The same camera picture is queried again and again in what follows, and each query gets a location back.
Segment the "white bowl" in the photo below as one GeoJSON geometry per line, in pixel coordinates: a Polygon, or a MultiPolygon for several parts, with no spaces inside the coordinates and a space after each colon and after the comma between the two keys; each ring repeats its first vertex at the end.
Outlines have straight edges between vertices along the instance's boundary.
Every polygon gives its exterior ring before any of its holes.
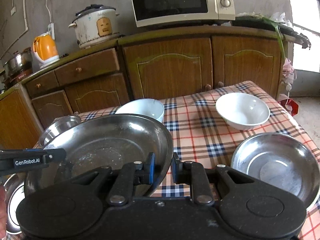
{"type": "Polygon", "coordinates": [[[142,114],[162,122],[164,105],[151,98],[138,99],[121,106],[116,114],[142,114]]]}
{"type": "Polygon", "coordinates": [[[250,130],[265,123],[270,109],[261,99],[245,93],[229,93],[216,102],[217,112],[230,126],[250,130]]]}

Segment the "window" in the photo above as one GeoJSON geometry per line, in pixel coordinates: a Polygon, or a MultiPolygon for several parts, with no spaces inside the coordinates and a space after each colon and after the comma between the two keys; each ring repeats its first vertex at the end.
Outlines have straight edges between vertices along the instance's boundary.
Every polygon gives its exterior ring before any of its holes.
{"type": "Polygon", "coordinates": [[[306,35],[311,49],[293,47],[293,67],[295,69],[320,72],[320,10],[319,0],[290,0],[293,29],[306,35]]]}

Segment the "plaid tablecloth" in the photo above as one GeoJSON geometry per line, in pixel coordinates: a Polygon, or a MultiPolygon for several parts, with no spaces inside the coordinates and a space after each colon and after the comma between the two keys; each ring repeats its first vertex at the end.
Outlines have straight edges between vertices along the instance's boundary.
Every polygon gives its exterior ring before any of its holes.
{"type": "MultiPolygon", "coordinates": [[[[236,147],[247,137],[278,132],[290,135],[302,142],[320,162],[320,150],[305,130],[270,95],[251,81],[219,88],[190,96],[161,100],[164,104],[164,125],[173,139],[173,150],[182,161],[197,161],[205,168],[217,164],[230,165],[236,147]],[[239,131],[228,126],[215,109],[217,99],[227,93],[243,92],[257,96],[270,108],[269,120],[249,131],[239,131]]],[[[80,114],[82,121],[114,114],[117,107],[80,114]]],[[[175,185],[168,171],[163,182],[152,196],[173,197],[190,194],[187,185],[175,185]]],[[[306,222],[299,234],[303,240],[320,239],[320,199],[308,212],[306,222]]]]}

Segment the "wall switch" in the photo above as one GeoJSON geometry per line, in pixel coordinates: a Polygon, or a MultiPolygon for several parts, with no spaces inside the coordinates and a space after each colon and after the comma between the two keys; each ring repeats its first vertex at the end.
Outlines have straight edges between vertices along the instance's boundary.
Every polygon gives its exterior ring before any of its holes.
{"type": "Polygon", "coordinates": [[[48,33],[51,35],[52,39],[54,40],[54,25],[53,25],[53,23],[50,23],[48,25],[48,33]]]}
{"type": "Polygon", "coordinates": [[[16,12],[16,7],[14,6],[12,9],[11,9],[11,16],[16,12]]]}

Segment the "concrete floor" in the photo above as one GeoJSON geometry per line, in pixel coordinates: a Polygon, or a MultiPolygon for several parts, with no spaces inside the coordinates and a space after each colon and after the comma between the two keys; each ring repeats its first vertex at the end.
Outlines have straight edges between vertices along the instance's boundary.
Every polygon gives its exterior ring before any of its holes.
{"type": "Polygon", "coordinates": [[[320,147],[320,98],[293,98],[299,105],[294,116],[316,145],[320,147]]]}

